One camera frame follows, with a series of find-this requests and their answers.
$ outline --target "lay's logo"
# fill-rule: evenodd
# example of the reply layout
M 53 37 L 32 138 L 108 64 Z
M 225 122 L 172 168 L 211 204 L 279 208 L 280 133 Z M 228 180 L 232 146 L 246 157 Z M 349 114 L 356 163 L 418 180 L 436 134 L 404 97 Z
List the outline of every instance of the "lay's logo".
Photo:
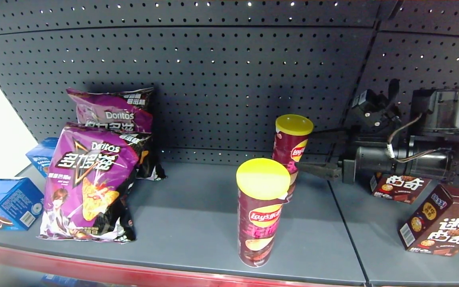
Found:
M 291 154 L 290 154 L 290 157 L 292 158 L 292 160 L 299 162 L 302 154 L 304 154 L 304 150 L 306 149 L 307 144 L 308 144 L 308 140 L 304 140 L 292 149 Z
M 259 221 L 259 222 L 272 221 L 278 218 L 280 214 L 281 214 L 281 209 L 275 212 L 270 212 L 270 213 L 251 211 L 251 213 L 249 214 L 249 219 L 252 221 Z
M 249 212 L 249 220 L 257 227 L 268 227 L 277 222 L 281 210 L 282 204 L 259 207 Z

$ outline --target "red shelf edge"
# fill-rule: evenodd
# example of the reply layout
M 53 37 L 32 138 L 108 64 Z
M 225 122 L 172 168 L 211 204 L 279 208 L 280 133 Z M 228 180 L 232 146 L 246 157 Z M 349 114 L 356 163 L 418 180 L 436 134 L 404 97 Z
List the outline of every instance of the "red shelf edge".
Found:
M 0 264 L 82 280 L 144 287 L 337 287 L 337 285 L 157 269 L 49 256 L 0 247 Z

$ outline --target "brown cookie box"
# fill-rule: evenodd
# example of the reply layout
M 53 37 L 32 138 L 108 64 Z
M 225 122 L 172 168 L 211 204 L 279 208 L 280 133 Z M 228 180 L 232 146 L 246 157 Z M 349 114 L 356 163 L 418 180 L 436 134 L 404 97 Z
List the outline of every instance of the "brown cookie box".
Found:
M 439 184 L 399 230 L 406 250 L 453 256 L 459 252 L 459 189 Z
M 428 178 L 375 173 L 369 183 L 373 196 L 412 204 L 430 181 Z

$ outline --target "yellow lid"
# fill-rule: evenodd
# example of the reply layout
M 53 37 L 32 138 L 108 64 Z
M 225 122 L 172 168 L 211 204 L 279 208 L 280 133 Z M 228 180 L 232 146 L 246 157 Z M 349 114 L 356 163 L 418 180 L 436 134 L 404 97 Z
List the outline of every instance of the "yellow lid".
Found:
M 275 127 L 292 136 L 306 136 L 313 131 L 314 125 L 308 118 L 298 114 L 285 114 L 275 120 Z
M 273 200 L 288 192 L 290 173 L 275 160 L 254 158 L 238 167 L 237 185 L 252 198 Z

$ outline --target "doritos bag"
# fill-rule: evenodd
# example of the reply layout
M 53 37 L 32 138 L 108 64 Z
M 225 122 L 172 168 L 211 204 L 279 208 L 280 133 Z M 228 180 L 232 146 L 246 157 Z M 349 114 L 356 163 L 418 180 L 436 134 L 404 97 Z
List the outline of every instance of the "doritos bag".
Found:
M 148 109 L 153 87 L 117 93 L 89 93 L 68 88 L 67 93 L 77 103 L 80 124 L 110 130 L 151 132 L 153 116 Z M 150 148 L 148 152 L 137 177 L 148 180 L 166 178 L 155 150 Z
M 125 199 L 150 138 L 67 124 L 46 178 L 40 238 L 135 240 Z

